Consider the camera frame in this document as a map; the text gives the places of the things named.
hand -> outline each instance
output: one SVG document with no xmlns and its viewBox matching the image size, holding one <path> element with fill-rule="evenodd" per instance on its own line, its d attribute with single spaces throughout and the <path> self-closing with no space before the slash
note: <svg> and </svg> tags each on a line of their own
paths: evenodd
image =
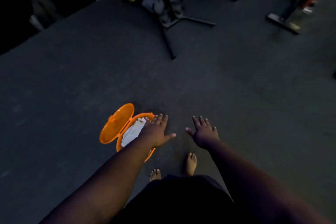
<svg viewBox="0 0 336 224">
<path fill-rule="evenodd" d="M 196 132 L 191 128 L 185 128 L 187 133 L 193 138 L 197 146 L 205 148 L 209 143 L 213 141 L 219 141 L 219 136 L 216 127 L 212 128 L 208 119 L 203 119 L 202 116 L 199 117 L 199 121 L 192 117 L 194 122 Z"/>
<path fill-rule="evenodd" d="M 150 123 L 149 120 L 147 120 L 145 126 L 139 134 L 139 137 L 151 141 L 153 144 L 153 148 L 163 145 L 170 139 L 176 137 L 176 134 L 170 134 L 165 136 L 168 116 L 166 115 L 163 119 L 162 116 L 162 114 L 160 114 L 159 116 L 155 115 Z"/>
</svg>

orange container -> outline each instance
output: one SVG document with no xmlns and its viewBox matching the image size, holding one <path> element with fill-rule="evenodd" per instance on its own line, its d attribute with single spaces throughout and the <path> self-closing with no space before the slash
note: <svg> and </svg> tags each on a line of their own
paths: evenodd
<svg viewBox="0 0 336 224">
<path fill-rule="evenodd" d="M 134 105 L 131 103 L 125 104 L 120 107 L 112 116 L 109 117 L 107 123 L 103 127 L 100 133 L 99 140 L 103 144 L 110 143 L 117 140 L 117 151 L 120 151 L 121 140 L 124 133 L 138 120 L 138 118 L 147 117 L 150 121 L 155 117 L 153 113 L 140 113 L 134 117 Z M 151 157 L 155 148 L 151 150 L 146 158 L 145 162 Z"/>
</svg>

foot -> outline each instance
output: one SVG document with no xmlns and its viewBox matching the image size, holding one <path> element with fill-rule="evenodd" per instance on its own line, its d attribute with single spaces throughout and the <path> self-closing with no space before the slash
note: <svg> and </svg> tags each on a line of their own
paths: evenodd
<svg viewBox="0 0 336 224">
<path fill-rule="evenodd" d="M 160 169 L 154 169 L 149 176 L 149 182 L 152 182 L 154 180 L 161 180 L 161 172 Z"/>
<path fill-rule="evenodd" d="M 193 176 L 197 166 L 197 158 L 194 153 L 189 153 L 187 157 L 187 166 L 185 169 L 185 175 L 187 177 Z"/>
</svg>

white wipe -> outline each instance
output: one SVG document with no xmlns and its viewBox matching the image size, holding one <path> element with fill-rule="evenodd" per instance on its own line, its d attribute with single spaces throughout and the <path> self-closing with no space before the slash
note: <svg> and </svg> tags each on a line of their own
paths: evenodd
<svg viewBox="0 0 336 224">
<path fill-rule="evenodd" d="M 121 146 L 125 147 L 130 142 L 132 142 L 135 138 L 140 134 L 141 129 L 145 126 L 146 119 L 139 118 L 123 135 L 123 139 L 121 140 Z"/>
</svg>

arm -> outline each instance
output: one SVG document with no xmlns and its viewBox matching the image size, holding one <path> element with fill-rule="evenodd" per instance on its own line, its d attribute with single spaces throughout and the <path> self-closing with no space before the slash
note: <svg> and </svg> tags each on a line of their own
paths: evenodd
<svg viewBox="0 0 336 224">
<path fill-rule="evenodd" d="M 186 128 L 196 144 L 208 150 L 216 163 L 234 203 L 251 220 L 260 223 L 331 223 L 312 207 L 242 157 L 218 137 L 207 119 L 193 117 L 196 132 Z"/>
<path fill-rule="evenodd" d="M 147 122 L 136 139 L 110 158 L 40 224 L 110 222 L 126 204 L 149 151 L 176 136 L 164 136 L 167 121 L 168 116 L 162 119 L 159 115 L 150 124 Z"/>
</svg>

